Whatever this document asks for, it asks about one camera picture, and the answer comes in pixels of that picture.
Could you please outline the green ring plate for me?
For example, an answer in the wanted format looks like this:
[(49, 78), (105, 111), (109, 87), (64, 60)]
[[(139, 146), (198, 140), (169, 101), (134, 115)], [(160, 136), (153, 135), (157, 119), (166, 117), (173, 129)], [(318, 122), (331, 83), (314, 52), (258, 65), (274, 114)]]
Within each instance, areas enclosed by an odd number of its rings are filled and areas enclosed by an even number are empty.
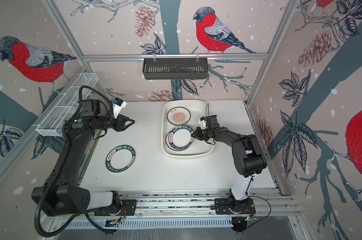
[(193, 128), (188, 125), (176, 126), (168, 132), (165, 143), (173, 151), (184, 151), (192, 145), (194, 141), (193, 133)]
[(109, 152), (105, 166), (112, 173), (121, 173), (133, 165), (135, 158), (136, 152), (133, 147), (120, 145)]

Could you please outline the orange sunburst plate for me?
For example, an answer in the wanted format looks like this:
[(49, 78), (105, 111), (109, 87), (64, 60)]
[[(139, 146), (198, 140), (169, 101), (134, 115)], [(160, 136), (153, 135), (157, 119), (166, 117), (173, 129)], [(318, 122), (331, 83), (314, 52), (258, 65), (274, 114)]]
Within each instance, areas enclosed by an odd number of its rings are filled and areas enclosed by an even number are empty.
[(175, 107), (168, 111), (166, 119), (175, 126), (185, 125), (191, 119), (191, 112), (184, 107)]

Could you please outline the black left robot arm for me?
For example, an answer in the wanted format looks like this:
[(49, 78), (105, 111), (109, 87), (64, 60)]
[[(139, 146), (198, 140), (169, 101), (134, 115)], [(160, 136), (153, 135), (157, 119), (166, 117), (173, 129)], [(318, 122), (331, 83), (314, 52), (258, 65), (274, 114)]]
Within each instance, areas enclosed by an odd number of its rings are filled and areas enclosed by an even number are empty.
[(135, 123), (118, 115), (71, 118), (63, 126), (64, 145), (57, 163), (41, 187), (34, 188), (32, 199), (37, 204), (35, 218), (45, 213), (49, 217), (88, 211), (111, 211), (118, 213), (122, 204), (116, 191), (90, 192), (78, 186), (78, 176), (85, 150), (97, 130), (113, 129), (122, 132)]

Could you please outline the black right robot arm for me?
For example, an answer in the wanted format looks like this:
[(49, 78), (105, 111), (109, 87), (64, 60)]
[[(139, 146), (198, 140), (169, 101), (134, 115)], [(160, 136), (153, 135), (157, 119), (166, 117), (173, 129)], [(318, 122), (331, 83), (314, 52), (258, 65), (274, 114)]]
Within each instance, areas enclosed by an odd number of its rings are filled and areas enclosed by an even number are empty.
[(252, 198), (249, 197), (249, 190), (255, 177), (267, 167), (257, 137), (238, 134), (226, 127), (205, 130), (198, 127), (192, 137), (206, 143), (212, 139), (232, 148), (233, 162), (238, 175), (229, 192), (229, 209), (233, 213), (245, 211), (254, 214), (255, 207)]

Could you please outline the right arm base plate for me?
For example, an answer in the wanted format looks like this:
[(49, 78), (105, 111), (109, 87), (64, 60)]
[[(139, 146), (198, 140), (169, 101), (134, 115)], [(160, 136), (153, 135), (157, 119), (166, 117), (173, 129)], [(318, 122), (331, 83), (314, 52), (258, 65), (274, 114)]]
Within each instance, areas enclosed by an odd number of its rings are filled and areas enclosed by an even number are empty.
[(245, 200), (231, 202), (228, 199), (215, 199), (214, 204), (210, 206), (216, 215), (255, 215), (255, 205), (251, 198)]

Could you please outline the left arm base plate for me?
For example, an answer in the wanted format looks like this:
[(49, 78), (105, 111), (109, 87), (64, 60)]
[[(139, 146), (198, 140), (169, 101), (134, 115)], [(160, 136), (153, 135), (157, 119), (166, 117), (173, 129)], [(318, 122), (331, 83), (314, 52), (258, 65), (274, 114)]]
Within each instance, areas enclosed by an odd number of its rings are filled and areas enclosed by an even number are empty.
[(133, 216), (136, 209), (136, 200), (121, 200), (119, 204), (102, 207), (94, 212), (98, 217)]

